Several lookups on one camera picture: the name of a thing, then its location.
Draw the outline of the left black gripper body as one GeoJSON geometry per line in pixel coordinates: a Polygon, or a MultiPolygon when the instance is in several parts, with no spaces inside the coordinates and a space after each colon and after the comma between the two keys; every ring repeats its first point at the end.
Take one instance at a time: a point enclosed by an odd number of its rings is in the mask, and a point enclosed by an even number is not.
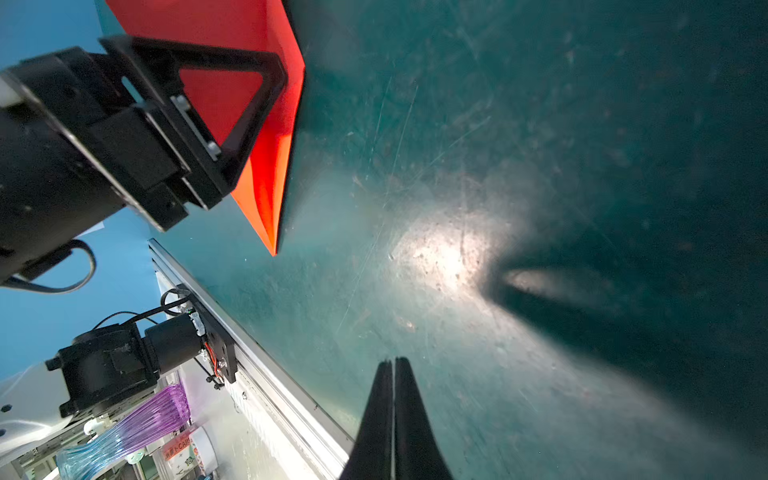
{"type": "Polygon", "coordinates": [[[187,216],[178,155],[153,104],[134,100],[109,56],[69,48],[21,61],[1,78],[154,228],[167,231],[187,216]]]}

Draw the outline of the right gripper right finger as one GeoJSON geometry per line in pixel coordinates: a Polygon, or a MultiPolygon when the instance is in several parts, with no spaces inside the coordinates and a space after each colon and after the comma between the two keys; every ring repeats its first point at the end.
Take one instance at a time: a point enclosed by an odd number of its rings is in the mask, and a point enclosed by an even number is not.
{"type": "Polygon", "coordinates": [[[410,362],[395,360],[394,468],[396,479],[452,479],[438,448],[410,362]]]}

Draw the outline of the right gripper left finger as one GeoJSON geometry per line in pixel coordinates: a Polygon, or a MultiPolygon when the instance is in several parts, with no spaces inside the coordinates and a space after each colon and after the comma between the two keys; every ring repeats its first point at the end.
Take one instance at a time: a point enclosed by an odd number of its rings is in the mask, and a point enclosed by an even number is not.
{"type": "Polygon", "coordinates": [[[340,479],[390,479],[393,460],[393,366],[377,367],[354,447],[340,479]]]}

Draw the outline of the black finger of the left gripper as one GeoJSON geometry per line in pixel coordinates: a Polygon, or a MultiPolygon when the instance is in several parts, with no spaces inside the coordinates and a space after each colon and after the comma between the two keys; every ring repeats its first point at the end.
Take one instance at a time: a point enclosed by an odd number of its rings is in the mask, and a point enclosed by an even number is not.
{"type": "Polygon", "coordinates": [[[142,98],[150,131],[180,171],[170,184],[183,203],[209,210],[238,183],[287,75],[275,53],[115,35],[100,44],[142,98]],[[217,141],[184,93],[183,70],[256,74],[261,79],[227,137],[217,141]]]}

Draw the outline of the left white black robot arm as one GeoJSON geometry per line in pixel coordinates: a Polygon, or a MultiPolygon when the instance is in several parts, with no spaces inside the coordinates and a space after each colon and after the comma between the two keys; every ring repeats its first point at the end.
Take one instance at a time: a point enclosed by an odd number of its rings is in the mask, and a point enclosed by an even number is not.
{"type": "MultiPolygon", "coordinates": [[[[210,209],[235,188],[287,80],[278,55],[126,35],[103,52],[70,48],[1,74],[1,284],[51,294],[38,278],[82,234],[129,207],[167,231],[189,205],[210,209]],[[184,92],[186,70],[251,73],[261,85],[217,141],[184,92]]],[[[1,385],[1,460],[79,422],[124,410],[160,378],[206,353],[216,387],[236,380],[236,343],[193,294],[190,311],[141,331],[99,325],[1,385]]]]}

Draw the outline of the purple ribbed plastic vase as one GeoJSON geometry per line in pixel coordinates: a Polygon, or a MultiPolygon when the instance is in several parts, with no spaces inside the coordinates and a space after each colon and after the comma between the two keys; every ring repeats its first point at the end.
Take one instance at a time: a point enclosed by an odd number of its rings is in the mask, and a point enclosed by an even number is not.
{"type": "Polygon", "coordinates": [[[130,454],[183,427],[190,419],[184,387],[170,385],[91,442],[61,450],[61,479],[96,478],[130,454]]]}

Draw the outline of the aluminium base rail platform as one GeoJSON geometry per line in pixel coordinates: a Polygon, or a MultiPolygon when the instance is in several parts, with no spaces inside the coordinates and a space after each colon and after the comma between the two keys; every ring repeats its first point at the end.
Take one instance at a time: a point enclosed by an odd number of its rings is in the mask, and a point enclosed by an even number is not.
{"type": "Polygon", "coordinates": [[[192,364],[180,375],[196,423],[219,461],[220,479],[336,479],[353,439],[156,240],[149,250],[159,274],[198,296],[234,339],[236,381],[216,393],[192,364]]]}

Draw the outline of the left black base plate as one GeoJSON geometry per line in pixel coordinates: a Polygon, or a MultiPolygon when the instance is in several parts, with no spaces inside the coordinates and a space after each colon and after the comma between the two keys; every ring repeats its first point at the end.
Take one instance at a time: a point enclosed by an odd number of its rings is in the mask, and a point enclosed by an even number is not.
{"type": "Polygon", "coordinates": [[[238,371],[234,338],[199,299],[193,298],[191,305],[194,312],[200,317],[205,329],[204,347],[213,367],[213,374],[220,381],[234,384],[238,371]]]}

